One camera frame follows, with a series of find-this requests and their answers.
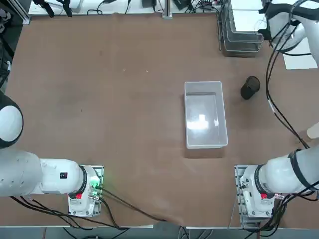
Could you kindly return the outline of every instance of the metal rack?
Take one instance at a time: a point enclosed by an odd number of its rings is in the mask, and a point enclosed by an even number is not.
[[[224,56],[254,57],[263,42],[261,34],[254,31],[236,31],[231,0],[225,0],[217,14],[219,50]]]

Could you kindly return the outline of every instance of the metal mounting plate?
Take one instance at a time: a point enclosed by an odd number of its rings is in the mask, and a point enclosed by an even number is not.
[[[89,165],[92,167],[98,177],[100,178],[100,187],[103,187],[103,176],[104,176],[104,166],[103,165]],[[93,211],[93,216],[98,216],[101,214],[101,201],[98,201],[95,203],[94,211]]]
[[[243,176],[245,169],[247,167],[248,165],[235,165],[235,183],[237,191],[240,224],[241,228],[243,229],[257,229],[259,228],[260,222],[264,220],[264,218],[250,218],[247,216],[244,196],[241,192],[241,189],[239,189],[240,178],[241,176]]]

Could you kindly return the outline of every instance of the white shelf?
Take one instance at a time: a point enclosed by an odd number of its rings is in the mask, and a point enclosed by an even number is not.
[[[73,15],[86,15],[89,9],[97,9],[98,5],[102,0],[82,0],[77,9],[72,9]],[[163,8],[165,8],[164,0],[157,0],[155,6],[156,12],[162,12],[160,2]],[[112,3],[102,4],[99,8],[103,14],[113,14],[113,13],[125,13],[127,8],[128,0],[116,0]],[[62,11],[62,7],[58,5],[51,4],[51,8],[55,15],[66,15],[65,11]],[[128,9],[127,14],[141,14],[141,13],[154,13],[152,7],[143,8],[142,0],[132,0]],[[34,2],[31,2],[29,9],[30,15],[47,15],[47,12],[38,5],[35,5]],[[97,14],[96,11],[89,12],[89,15]]]

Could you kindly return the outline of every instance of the white paper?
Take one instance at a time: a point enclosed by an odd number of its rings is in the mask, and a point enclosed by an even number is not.
[[[234,10],[260,10],[263,8],[261,0],[231,0]]]
[[[297,47],[289,51],[290,54],[310,53],[308,39],[304,38]],[[318,68],[314,58],[309,56],[287,56],[284,55],[285,66],[287,70],[296,69],[315,69]]]
[[[264,14],[258,11],[232,10],[236,31],[258,31],[266,29],[267,22]]]

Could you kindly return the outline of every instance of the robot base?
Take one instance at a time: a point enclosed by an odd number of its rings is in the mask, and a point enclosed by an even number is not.
[[[95,189],[96,186],[103,187],[104,166],[82,165],[87,173],[87,183],[81,196],[71,199],[68,196],[69,212],[78,217],[93,217],[101,214],[102,190]]]
[[[251,166],[247,165],[236,165],[235,166],[235,181],[236,181],[236,191],[237,191],[237,201],[240,215],[241,228],[245,229],[256,229],[259,227],[261,221],[265,218],[271,217],[272,208],[274,206],[274,199],[268,200],[267,207],[265,209],[257,210],[255,207],[254,197],[261,199],[259,192],[250,192],[250,187],[246,182],[245,176],[249,177],[251,174],[249,170],[246,169]]]

